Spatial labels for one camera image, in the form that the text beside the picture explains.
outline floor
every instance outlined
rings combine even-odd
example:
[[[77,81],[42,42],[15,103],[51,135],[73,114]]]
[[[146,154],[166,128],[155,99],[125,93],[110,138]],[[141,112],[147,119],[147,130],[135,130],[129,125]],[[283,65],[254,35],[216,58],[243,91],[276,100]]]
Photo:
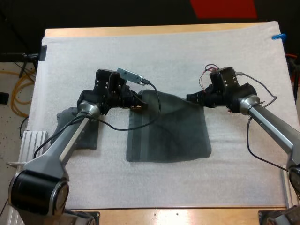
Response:
[[[32,69],[32,65],[27,65],[28,69]],[[20,72],[20,68],[14,63],[0,63],[0,71]],[[18,81],[16,75],[0,74],[0,92],[9,93],[8,105],[0,105],[0,210],[8,198],[8,186],[10,180],[15,174],[15,169],[6,165],[6,162],[18,161],[19,150],[21,146],[21,138],[19,135],[20,124],[23,117],[15,115],[10,108],[11,92]],[[32,97],[33,86],[24,88],[18,98],[21,101],[28,101]],[[24,113],[29,113],[30,105],[20,107]],[[300,100],[297,104],[298,117],[300,118]],[[0,225],[6,224],[8,207],[0,218]]]

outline blue clip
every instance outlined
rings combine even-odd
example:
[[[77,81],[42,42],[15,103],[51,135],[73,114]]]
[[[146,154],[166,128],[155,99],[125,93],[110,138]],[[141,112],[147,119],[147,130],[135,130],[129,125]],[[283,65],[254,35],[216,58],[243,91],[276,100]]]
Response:
[[[272,36],[272,40],[281,39],[282,42],[285,42],[286,40],[286,34],[277,34]]]

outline gray cloth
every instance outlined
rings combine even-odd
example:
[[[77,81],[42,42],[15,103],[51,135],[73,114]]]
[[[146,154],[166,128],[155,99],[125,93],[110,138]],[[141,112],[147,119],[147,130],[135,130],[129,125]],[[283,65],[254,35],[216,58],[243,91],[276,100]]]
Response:
[[[62,129],[69,121],[74,119],[77,114],[76,107],[70,107],[56,115],[57,117],[57,127],[55,129],[55,134]],[[98,145],[98,121],[92,121],[87,128],[84,135],[82,135],[81,140],[78,141],[76,149],[97,149]]]
[[[128,132],[127,161],[172,163],[209,157],[211,146],[203,107],[162,92],[159,98],[159,119]],[[148,108],[131,110],[130,128],[146,124],[158,114],[154,90],[142,91],[142,99]]]

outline metal bracket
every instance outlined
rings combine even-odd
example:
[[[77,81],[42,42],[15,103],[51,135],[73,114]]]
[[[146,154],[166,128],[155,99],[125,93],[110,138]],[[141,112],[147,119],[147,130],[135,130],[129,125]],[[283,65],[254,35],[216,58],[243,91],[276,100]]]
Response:
[[[285,191],[286,208],[289,209],[294,205],[300,205],[300,201],[296,195],[296,192],[292,187],[292,184],[290,183],[288,172],[282,170],[281,175],[282,175],[283,187]]]
[[[7,163],[10,166],[17,168],[16,172],[22,170],[23,162],[32,160],[35,150],[45,142],[48,133],[46,131],[24,131],[20,155],[18,162]],[[38,153],[40,156],[45,150],[45,147]],[[7,225],[23,225],[23,221],[13,207],[9,206]]]

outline wooden board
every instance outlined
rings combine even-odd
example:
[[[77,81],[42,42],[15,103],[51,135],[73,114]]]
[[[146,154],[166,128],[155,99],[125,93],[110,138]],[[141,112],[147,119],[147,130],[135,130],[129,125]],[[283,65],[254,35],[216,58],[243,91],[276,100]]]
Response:
[[[94,36],[119,36],[140,34],[164,34],[196,31],[230,30],[259,25],[259,22],[249,23],[217,23],[193,24],[173,26],[142,26],[142,27],[92,27],[92,28],[59,28],[46,29],[45,37],[94,37]]]
[[[259,225],[259,210],[285,208],[95,210],[101,225]]]

